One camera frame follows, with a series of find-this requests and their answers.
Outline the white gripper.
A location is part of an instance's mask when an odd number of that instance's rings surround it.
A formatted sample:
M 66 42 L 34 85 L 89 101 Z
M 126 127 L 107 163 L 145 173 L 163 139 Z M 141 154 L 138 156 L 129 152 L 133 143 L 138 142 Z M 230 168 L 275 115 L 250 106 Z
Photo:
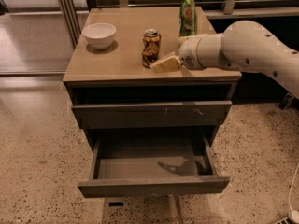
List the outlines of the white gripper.
M 190 70 L 202 70 L 203 66 L 197 57 L 197 47 L 200 40 L 201 37 L 199 35 L 180 36 L 178 38 L 178 56 L 175 52 L 171 52 L 162 59 L 152 63 L 150 69 L 155 73 L 176 72 L 181 68 L 181 63 L 183 63 Z

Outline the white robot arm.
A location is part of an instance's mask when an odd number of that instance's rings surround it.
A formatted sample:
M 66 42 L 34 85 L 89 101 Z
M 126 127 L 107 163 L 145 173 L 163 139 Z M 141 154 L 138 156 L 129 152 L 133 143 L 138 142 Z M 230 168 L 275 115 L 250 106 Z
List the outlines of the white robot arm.
M 299 98 L 299 51 L 255 21 L 237 21 L 218 34 L 183 36 L 178 52 L 154 62 L 156 73 L 219 68 L 262 73 Z

